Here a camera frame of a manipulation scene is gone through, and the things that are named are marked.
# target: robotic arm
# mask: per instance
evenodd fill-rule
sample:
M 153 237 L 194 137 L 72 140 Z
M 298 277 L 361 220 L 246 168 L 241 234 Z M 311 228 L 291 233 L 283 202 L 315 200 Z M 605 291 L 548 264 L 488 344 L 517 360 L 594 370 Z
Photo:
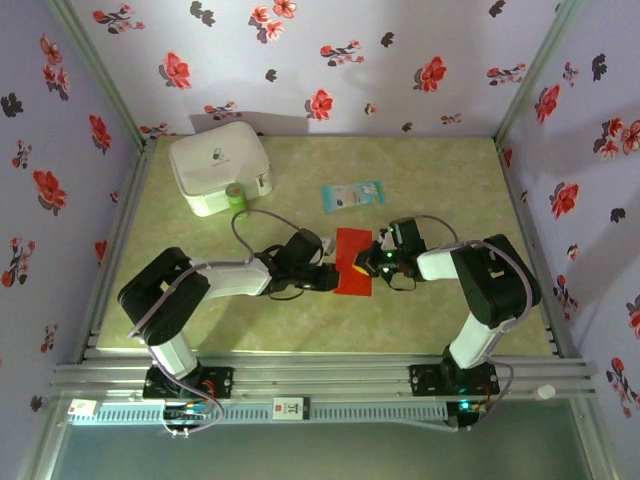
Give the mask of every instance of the robotic arm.
M 339 274 L 335 265 L 320 264 L 331 248 L 330 242 L 306 229 L 296 232 L 285 246 L 273 245 L 248 262 L 206 264 L 189 258 L 180 248 L 168 248 L 120 291 L 118 302 L 135 324 L 132 334 L 171 375 L 195 387 L 201 383 L 200 365 L 182 329 L 200 302 L 229 295 L 271 296 L 289 285 L 301 291 L 331 291 L 338 286 Z M 149 315 L 167 288 L 185 273 L 178 287 Z
M 300 229 L 285 246 L 252 253 L 246 262 L 202 263 L 177 247 L 162 252 L 120 291 L 118 301 L 135 324 L 130 336 L 139 336 L 163 369 L 191 388 L 176 387 L 152 369 L 148 383 L 154 387 L 145 388 L 145 396 L 191 398 L 193 389 L 208 387 L 212 396 L 225 398 L 230 388 L 216 377 L 220 372 L 200 365 L 182 333 L 193 311 L 209 298 L 271 296 L 289 285 L 301 291 L 331 291 L 338 286 L 339 273 L 335 265 L 322 264 L 331 248 L 314 233 Z M 379 240 L 360 252 L 353 266 L 383 278 L 395 290 L 405 290 L 392 286 L 397 273 L 414 282 L 458 279 L 461 283 L 470 309 L 467 321 L 435 370 L 410 367 L 412 377 L 416 372 L 421 376 L 412 385 L 416 395 L 460 395 L 479 383 L 498 389 L 490 380 L 495 368 L 487 358 L 500 337 L 540 301 L 537 281 L 504 235 L 428 250 L 411 217 L 382 229 Z M 179 277 L 182 281 L 172 289 Z M 427 386 L 422 393 L 421 384 Z
M 540 286 L 507 237 L 455 243 L 427 250 L 415 219 L 401 218 L 356 257 L 354 268 L 391 285 L 396 273 L 415 282 L 458 279 L 470 312 L 443 352 L 438 378 L 444 392 L 458 394 L 478 382 L 489 385 L 486 360 L 502 335 L 540 303 Z

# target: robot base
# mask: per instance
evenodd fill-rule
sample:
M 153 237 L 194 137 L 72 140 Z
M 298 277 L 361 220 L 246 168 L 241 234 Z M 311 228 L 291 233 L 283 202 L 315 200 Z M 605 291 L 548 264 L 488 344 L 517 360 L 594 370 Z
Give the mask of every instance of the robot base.
M 233 368 L 200 366 L 182 381 L 215 398 L 231 398 Z M 158 367 L 151 367 L 147 371 L 142 398 L 145 400 L 200 399 L 198 395 L 178 387 L 165 377 Z
M 451 395 L 491 395 L 500 393 L 496 369 L 490 363 L 462 370 L 455 381 L 445 379 L 441 365 L 409 366 L 409 381 L 414 397 L 445 397 Z

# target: white arm segment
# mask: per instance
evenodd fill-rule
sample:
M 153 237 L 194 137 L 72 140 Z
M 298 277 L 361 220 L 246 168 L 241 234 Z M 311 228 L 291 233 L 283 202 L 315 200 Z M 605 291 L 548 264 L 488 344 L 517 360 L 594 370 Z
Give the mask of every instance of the white arm segment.
M 451 258 L 451 251 L 456 248 L 429 250 L 418 256 L 418 269 L 422 278 L 429 281 L 458 278 L 458 272 Z
M 178 380 L 186 377 L 198 366 L 198 359 L 191 352 L 182 332 L 162 345 L 149 348 L 158 361 Z
M 203 263 L 191 259 L 192 265 Z M 209 290 L 202 301 L 209 298 L 226 297 L 228 295 L 260 295 L 271 280 L 269 270 L 257 258 L 244 266 L 212 267 L 198 271 L 198 275 L 207 277 Z M 168 342 L 149 347 L 158 361 L 178 380 L 186 377 L 198 366 L 198 360 L 180 332 Z
M 192 258 L 190 263 L 198 265 L 204 262 Z M 206 277 L 210 285 L 207 294 L 201 300 L 203 302 L 210 298 L 230 295 L 260 295 L 271 281 L 269 269 L 257 258 L 244 266 L 205 268 L 199 270 L 198 275 Z
M 420 255 L 417 259 L 420 275 L 425 280 L 440 280 L 443 278 L 458 278 L 456 267 L 451 258 L 451 249 L 435 249 Z M 462 369 L 473 368 L 485 361 L 484 356 L 487 348 L 493 340 L 501 334 L 501 329 L 505 320 L 498 327 L 490 330 L 489 327 L 480 323 L 473 313 L 469 312 L 467 321 L 462 330 L 451 342 L 449 351 L 451 356 Z
M 473 313 L 469 312 L 462 330 L 449 345 L 449 352 L 458 366 L 465 369 L 484 363 L 488 347 L 496 337 L 502 335 L 503 326 L 510 321 L 511 319 L 505 320 L 496 328 L 490 330 L 489 327 L 480 323 L 473 316 Z

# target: black object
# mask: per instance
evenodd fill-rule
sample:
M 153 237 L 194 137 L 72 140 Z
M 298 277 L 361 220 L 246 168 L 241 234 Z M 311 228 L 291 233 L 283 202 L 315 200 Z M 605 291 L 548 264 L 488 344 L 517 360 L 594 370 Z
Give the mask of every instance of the black object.
M 387 285 L 396 291 L 413 291 L 415 282 L 424 281 L 418 269 L 417 258 L 427 251 L 424 240 L 420 237 L 418 225 L 412 217 L 400 218 L 389 223 L 389 229 L 381 229 L 380 234 L 391 234 L 396 250 L 382 250 L 380 242 L 374 241 L 371 246 L 356 255 L 354 267 L 370 277 L 381 277 Z M 398 288 L 391 285 L 396 273 L 414 281 L 413 288 Z
M 424 240 L 420 237 L 418 224 L 413 217 L 399 218 L 389 222 L 389 231 L 396 248 L 408 257 L 415 257 L 427 251 Z
M 189 268 L 190 258 L 180 248 L 168 248 L 120 290 L 118 303 L 134 325 L 162 296 L 163 284 L 168 287 Z M 151 347 L 171 340 L 180 333 L 208 290 L 206 277 L 195 272 L 187 276 L 140 328 L 140 337 Z
M 484 241 L 516 262 L 531 286 L 532 305 L 540 303 L 540 285 L 507 237 L 499 234 Z M 522 280 L 502 257 L 485 247 L 464 246 L 452 251 L 451 258 L 469 309 L 480 323 L 493 329 L 524 311 L 527 296 Z
M 233 388 L 233 368 L 231 367 L 203 367 L 198 365 L 181 381 L 187 385 L 209 393 L 215 398 L 231 398 Z M 151 367 L 147 371 L 144 389 L 144 399 L 200 399 L 188 390 L 179 387 L 160 371 L 158 367 Z
M 491 395 L 500 393 L 496 369 L 490 363 L 482 363 L 474 368 L 462 370 L 445 356 L 440 364 L 410 365 L 409 384 L 414 397 L 446 397 L 460 395 Z

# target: blue packet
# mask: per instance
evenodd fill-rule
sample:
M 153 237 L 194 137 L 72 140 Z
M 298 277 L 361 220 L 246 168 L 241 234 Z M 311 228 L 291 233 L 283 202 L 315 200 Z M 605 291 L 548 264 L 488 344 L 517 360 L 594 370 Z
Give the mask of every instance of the blue packet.
M 382 184 L 378 180 L 322 187 L 322 207 L 326 213 L 370 203 L 384 203 Z

